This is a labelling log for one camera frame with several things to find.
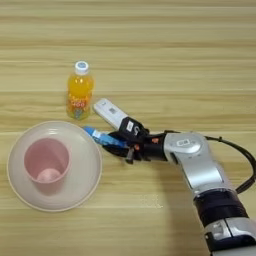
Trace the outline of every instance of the black cable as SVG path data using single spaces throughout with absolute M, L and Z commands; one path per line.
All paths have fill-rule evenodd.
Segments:
M 231 146 L 231 147 L 235 148 L 236 150 L 238 150 L 242 155 L 244 155 L 247 158 L 247 160 L 249 161 L 249 163 L 252 166 L 253 174 L 249 179 L 247 179 L 245 182 L 243 182 L 236 189 L 236 192 L 238 194 L 240 194 L 240 193 L 243 193 L 244 191 L 246 191 L 247 189 L 249 189 L 255 183 L 255 179 L 256 179 L 256 160 L 255 160 L 254 156 L 245 148 L 243 148 L 233 142 L 224 140 L 224 139 L 222 139 L 222 137 L 214 138 L 214 137 L 205 136 L 205 138 L 207 140 L 218 141 L 218 142 L 224 143 L 228 146 Z

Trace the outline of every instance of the orange liquid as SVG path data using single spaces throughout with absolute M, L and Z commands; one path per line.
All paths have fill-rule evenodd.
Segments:
M 91 75 L 72 74 L 68 80 L 67 113 L 82 120 L 90 114 L 90 101 L 94 81 Z

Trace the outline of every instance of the cup rim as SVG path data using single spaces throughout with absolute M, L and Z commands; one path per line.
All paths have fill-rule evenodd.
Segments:
M 35 179 L 35 178 L 28 172 L 28 170 L 27 170 L 27 168 L 26 168 L 26 165 L 25 165 L 25 155 L 26 155 L 26 153 L 27 153 L 27 150 L 28 150 L 34 143 L 36 143 L 36 142 L 38 142 L 38 141 L 40 141 L 40 140 L 44 140 L 44 139 L 50 139 L 50 140 L 56 140 L 56 141 L 58 141 L 60 144 L 62 144 L 62 146 L 67 150 L 67 153 L 68 153 L 68 164 L 67 164 L 67 167 L 65 168 L 64 172 L 61 173 L 61 175 L 60 175 L 59 177 L 57 177 L 56 179 L 51 180 L 51 181 L 38 181 L 37 179 Z M 64 176 L 67 174 L 68 170 L 70 169 L 69 167 L 70 167 L 70 159 L 71 159 L 71 158 L 70 158 L 69 149 L 67 148 L 66 145 L 64 145 L 63 142 L 61 142 L 61 141 L 58 140 L 58 139 L 50 138 L 50 137 L 40 138 L 40 139 L 38 139 L 38 140 L 33 141 L 33 142 L 28 146 L 27 150 L 25 151 L 23 164 L 24 164 L 24 167 L 25 167 L 25 170 L 26 170 L 26 174 L 28 175 L 28 177 L 29 177 L 33 182 L 35 182 L 35 183 L 37 183 L 37 184 L 44 184 L 44 185 L 53 184 L 53 183 L 55 183 L 55 182 L 61 180 L 62 178 L 64 178 Z

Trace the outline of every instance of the bottle cap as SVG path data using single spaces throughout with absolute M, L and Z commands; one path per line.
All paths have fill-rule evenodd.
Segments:
M 75 65 L 75 72 L 79 76 L 86 75 L 89 72 L 89 65 L 85 61 L 78 61 Z

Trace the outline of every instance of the white object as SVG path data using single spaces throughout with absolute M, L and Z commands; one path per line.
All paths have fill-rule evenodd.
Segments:
M 78 61 L 75 64 L 75 72 L 79 76 L 84 76 L 89 72 L 89 65 L 85 61 Z
M 61 141 L 70 153 L 70 169 L 60 190 L 53 195 L 38 190 L 24 166 L 28 147 L 42 138 Z M 102 158 L 96 143 L 82 128 L 67 122 L 46 122 L 32 127 L 17 140 L 9 156 L 7 173 L 14 192 L 29 206 L 48 212 L 65 211 L 92 195 L 101 177 Z
M 119 129 L 122 120 L 128 115 L 107 99 L 101 99 L 93 105 L 94 111 L 115 129 Z

